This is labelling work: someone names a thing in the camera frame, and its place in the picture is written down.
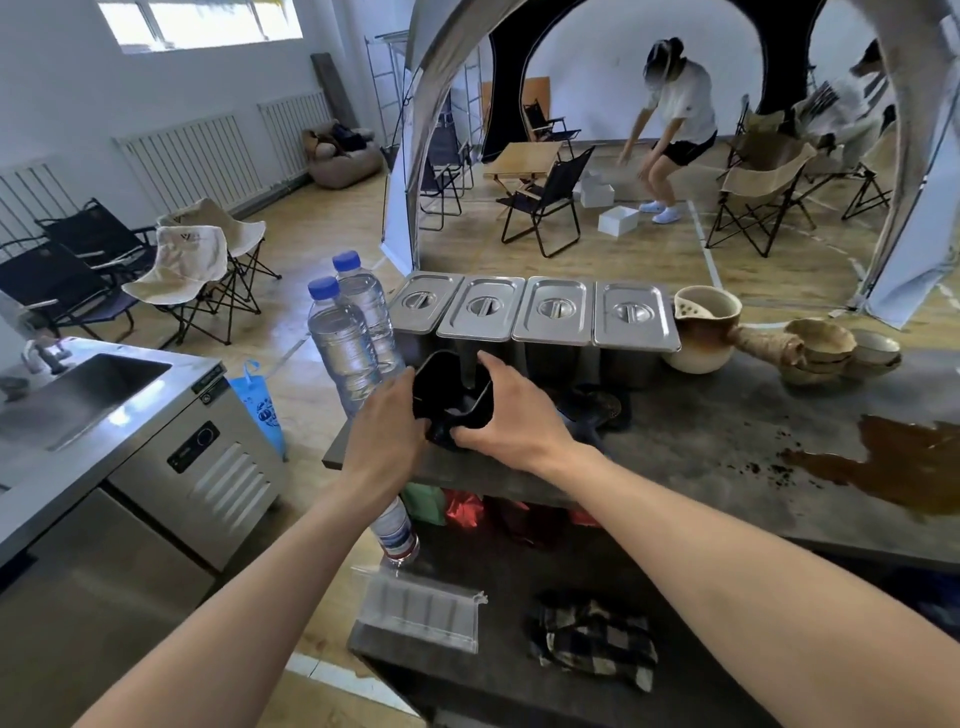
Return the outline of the wooden folding table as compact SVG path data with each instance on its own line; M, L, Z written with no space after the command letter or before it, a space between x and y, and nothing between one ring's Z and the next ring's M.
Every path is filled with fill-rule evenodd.
M482 164L482 176L491 183L489 200L505 199L521 189L546 181L560 159L559 141L511 142L496 158Z

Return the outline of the red-capped water bottle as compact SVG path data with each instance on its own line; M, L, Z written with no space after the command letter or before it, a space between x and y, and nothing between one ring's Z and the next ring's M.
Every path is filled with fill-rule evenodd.
M370 524L369 530L393 568L401 569L419 555L419 536L399 496Z

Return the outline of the small beige ceramic cup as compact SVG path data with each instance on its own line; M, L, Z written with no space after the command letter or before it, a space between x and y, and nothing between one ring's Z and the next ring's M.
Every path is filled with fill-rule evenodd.
M847 364L845 375L854 380L866 381L894 372L903 363L900 343L883 334L852 329L856 346Z

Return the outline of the brown bean bag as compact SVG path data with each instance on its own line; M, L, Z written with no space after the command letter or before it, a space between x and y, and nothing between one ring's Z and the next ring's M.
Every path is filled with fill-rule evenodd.
M319 187L349 188L378 176L385 168L375 133L365 127L345 127L337 119L301 130L307 174Z

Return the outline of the person's right forearm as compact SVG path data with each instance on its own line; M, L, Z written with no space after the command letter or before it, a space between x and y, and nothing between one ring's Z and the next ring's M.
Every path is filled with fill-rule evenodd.
M796 544L576 442L537 473L630 554L717 662L786 728L960 728L960 642Z

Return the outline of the beige folding chair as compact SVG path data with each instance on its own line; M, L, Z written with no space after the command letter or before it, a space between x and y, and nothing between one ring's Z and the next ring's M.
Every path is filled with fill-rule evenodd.
M226 276L223 286L229 291L235 307L258 312L253 292L257 273L276 281L282 279L269 267L260 263L259 249L266 237L266 223L242 222L234 218L215 200L204 197L185 207L161 215L158 227L208 226L218 228L224 236Z
M261 313L251 264L230 253L220 226L161 225L155 240L150 270L124 282L121 290L176 321L162 349L182 345L191 331L231 346L235 313Z
M767 259L786 213L799 204L799 182L817 152L807 141L761 127L746 128L733 151L737 162L722 176L705 247L740 236Z
M795 205L802 209L807 201L816 202L814 197L822 188L839 181L858 184L853 197L841 212L841 221L848 222L877 209L890 209L892 191L885 190L880 175L862 162L850 167L825 156L817 156L803 168L802 176L808 182L808 188L795 198Z

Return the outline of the blue shopping bag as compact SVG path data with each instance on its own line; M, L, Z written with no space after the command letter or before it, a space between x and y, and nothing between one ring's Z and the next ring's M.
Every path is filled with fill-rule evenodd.
M243 363L243 373L228 380L233 392L246 407L246 412L257 424L281 460L288 459L287 443L277 415L267 380L259 373L260 364L253 359Z

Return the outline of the brown tea spill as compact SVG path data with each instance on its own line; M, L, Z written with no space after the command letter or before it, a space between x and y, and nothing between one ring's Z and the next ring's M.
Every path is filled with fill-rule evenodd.
M779 458L918 516L960 515L960 423L926 426L864 415L858 433L864 460L802 449L783 450Z

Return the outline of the black folding chair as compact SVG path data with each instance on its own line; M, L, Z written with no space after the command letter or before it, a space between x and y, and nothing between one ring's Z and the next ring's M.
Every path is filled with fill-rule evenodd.
M156 260L154 227L130 228L95 198L72 215L34 223L50 241L114 283L139 279Z
M595 149L595 146L591 146L570 160L555 163L543 185L530 181L510 191L506 197L496 200L499 205L507 209L507 217L500 238L503 245L509 245L522 237L534 234L540 254L546 260L550 260L580 242L582 230L575 206L574 188L586 170ZM541 225L546 217L563 210L570 211L576 235L570 242L548 252L542 237ZM509 236L507 233L514 213L528 215L531 225Z
M570 160L575 159L576 153L572 142L581 133L580 128L569 128L565 117L547 118L538 100L534 100L533 103L524 103L523 112L532 140L536 142L558 142L566 147Z
M123 341L136 327L132 310L138 300L55 242L41 242L13 256L0 254L0 291L57 335L73 327L101 339L92 326L123 317L127 328L118 338Z

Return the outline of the white box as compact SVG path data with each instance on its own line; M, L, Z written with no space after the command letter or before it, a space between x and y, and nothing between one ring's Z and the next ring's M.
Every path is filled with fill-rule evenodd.
M615 188L600 173L582 172L573 189L574 197L587 210L609 209L615 205Z
M634 231L641 220L638 209L624 205L611 207L603 211L597 221L600 234L609 237L624 237Z

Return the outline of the white wall radiator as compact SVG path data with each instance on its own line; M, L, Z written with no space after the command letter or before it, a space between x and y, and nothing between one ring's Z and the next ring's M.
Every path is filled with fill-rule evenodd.
M284 183L307 172L302 132L330 121L330 107L324 91L297 94L260 102L258 114L270 139Z
M0 262L39 245L41 219L61 219L81 205L54 158L0 165Z
M212 199L236 211L269 190L236 115L211 115L113 142L156 214Z

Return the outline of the blue-capped water bottle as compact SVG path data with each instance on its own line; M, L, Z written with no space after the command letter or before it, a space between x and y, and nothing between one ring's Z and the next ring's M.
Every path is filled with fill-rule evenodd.
M332 264L341 294L364 315L381 377L388 380L406 368L389 315L385 291L374 273L362 266L355 250L337 253Z
M307 328L351 421L383 382L375 346L364 314L342 294L336 277L315 278L307 289L313 301Z

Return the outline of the red packet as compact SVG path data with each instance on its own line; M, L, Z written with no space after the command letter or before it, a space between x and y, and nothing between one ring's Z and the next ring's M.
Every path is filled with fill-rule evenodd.
M444 519L448 526L475 529L485 520L486 509L481 495L468 491L442 489Z

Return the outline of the steel faucet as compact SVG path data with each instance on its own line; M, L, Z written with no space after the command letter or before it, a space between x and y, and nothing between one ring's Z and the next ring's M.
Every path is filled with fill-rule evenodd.
M65 361L70 356L71 352L62 345L60 340L36 336L26 342L21 352L21 361L31 375L47 372L58 377L68 371Z

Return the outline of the person's right hand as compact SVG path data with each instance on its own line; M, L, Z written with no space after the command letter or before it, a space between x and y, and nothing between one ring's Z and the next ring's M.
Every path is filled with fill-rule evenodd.
M481 350L478 359L493 385L494 444L474 452L538 477L560 461L575 442L551 398L513 366Z

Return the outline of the black dish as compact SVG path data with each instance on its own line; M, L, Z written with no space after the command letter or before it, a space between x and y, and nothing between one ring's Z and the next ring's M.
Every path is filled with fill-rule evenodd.
M627 431L633 421L630 395L617 387L580 383L549 396L567 430L582 441L603 432Z

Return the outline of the window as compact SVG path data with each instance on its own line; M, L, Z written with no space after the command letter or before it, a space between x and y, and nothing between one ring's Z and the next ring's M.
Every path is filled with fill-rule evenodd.
M96 0L125 54L298 41L293 0Z

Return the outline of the stainless steel sink counter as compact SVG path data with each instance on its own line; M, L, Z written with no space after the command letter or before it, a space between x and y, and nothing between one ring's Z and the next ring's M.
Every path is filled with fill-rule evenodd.
M69 728L287 484L222 362L70 337L0 373L0 728Z

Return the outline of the person's left forearm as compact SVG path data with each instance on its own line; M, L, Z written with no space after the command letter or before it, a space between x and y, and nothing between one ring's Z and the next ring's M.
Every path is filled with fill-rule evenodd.
M408 480L342 472L74 728L255 728L342 564Z

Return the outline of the grey arched tent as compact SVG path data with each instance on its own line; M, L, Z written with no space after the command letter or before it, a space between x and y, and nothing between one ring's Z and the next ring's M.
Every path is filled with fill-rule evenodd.
M493 91L521 92L527 62L554 25L587 0L415 0L405 53L412 85L403 101L398 162L382 250L407 274L420 262L417 189L455 72L489 34ZM847 0L878 40L896 105L890 212L857 310L899 328L935 284L960 269L960 0Z

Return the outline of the green packet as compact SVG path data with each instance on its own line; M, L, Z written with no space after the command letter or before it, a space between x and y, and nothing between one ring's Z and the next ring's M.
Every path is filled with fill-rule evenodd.
M447 524L447 498L442 488L417 482L407 483L400 498L411 520L433 526Z

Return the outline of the metal rack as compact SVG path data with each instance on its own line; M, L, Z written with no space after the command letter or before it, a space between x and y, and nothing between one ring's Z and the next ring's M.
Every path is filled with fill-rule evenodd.
M413 83L413 73L405 65L409 35L409 30L395 30L364 38L382 146L389 151L402 141L407 92Z

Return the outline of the beige ceramic bowl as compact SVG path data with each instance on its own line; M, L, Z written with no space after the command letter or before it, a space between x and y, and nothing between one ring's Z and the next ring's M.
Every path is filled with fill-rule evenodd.
M795 386L838 380L858 346L851 331L830 321L797 319L786 323L783 332L797 336L802 343L798 363L779 367L781 379Z

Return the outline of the steel container with lid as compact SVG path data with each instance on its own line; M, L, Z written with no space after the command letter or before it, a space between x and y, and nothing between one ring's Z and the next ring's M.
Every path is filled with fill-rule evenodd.
M438 324L436 334L459 355L462 383L473 386L485 351L515 364L519 345L512 338L526 278L506 275L467 275Z
M526 376L546 389L575 383L594 346L595 282L546 275L527 280L511 340L522 348Z
M437 335L455 294L464 281L461 273L410 273L389 303L393 337L404 362L420 368L445 346Z
M595 284L591 342L599 352L599 383L638 391L681 349L671 298L654 284L600 280Z

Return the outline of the clear plastic box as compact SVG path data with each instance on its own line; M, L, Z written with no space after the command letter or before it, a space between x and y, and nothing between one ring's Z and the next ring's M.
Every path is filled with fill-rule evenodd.
M479 609L486 592L382 565L354 565L363 586L357 621L451 650L477 654Z

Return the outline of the dark folding chair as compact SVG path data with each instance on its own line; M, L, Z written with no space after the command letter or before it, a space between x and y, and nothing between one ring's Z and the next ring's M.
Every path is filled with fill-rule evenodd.
M461 138L451 92L441 104L430 138L418 193L418 229L441 232L448 218L463 215L462 199L474 188L473 145Z

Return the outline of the plaid cloth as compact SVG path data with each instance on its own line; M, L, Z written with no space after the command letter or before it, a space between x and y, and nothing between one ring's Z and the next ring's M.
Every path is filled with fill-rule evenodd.
M659 653L648 617L637 610L582 589L546 589L534 595L522 629L543 667L653 691Z

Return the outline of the brown leaning board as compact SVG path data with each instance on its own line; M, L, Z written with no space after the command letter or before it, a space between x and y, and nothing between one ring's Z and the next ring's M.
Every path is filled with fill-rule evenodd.
M310 54L310 61L326 99L330 117L349 128L361 127L333 56L330 53L313 53Z

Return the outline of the person's left hand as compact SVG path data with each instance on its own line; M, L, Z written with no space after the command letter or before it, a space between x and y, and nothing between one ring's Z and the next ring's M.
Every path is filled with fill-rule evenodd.
M399 495L423 454L415 449L414 377L408 367L380 383L351 423L340 480L374 517Z

